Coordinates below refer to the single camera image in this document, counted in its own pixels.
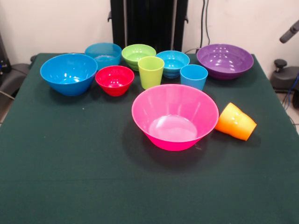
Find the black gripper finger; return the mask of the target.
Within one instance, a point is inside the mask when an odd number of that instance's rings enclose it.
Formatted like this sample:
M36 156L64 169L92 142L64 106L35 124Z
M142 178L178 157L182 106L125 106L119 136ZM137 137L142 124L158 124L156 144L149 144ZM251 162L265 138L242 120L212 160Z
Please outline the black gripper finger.
M281 37L280 42L286 43L289 41L294 35L296 35L299 31L299 21L296 21L290 28L287 30Z

